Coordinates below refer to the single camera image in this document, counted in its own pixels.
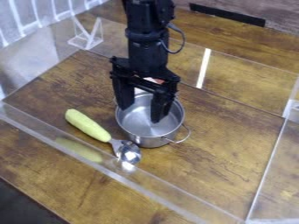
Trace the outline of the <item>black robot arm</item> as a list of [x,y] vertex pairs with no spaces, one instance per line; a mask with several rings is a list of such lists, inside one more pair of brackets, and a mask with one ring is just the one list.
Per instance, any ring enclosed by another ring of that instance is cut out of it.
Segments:
[[151,121],[159,123],[168,115],[180,77],[167,68],[167,25],[173,19],[172,0],[121,0],[127,28],[128,58],[109,59],[109,77],[116,104],[125,110],[135,103],[135,88],[153,95]]

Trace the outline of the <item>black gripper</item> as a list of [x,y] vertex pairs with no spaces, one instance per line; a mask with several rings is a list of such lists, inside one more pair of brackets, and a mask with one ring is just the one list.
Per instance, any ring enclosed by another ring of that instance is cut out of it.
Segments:
[[161,29],[151,32],[125,30],[128,57],[113,56],[111,79],[117,106],[125,110],[135,102],[135,86],[147,77],[163,80],[152,90],[151,121],[159,123],[168,115],[177,91],[180,77],[167,68],[169,32]]

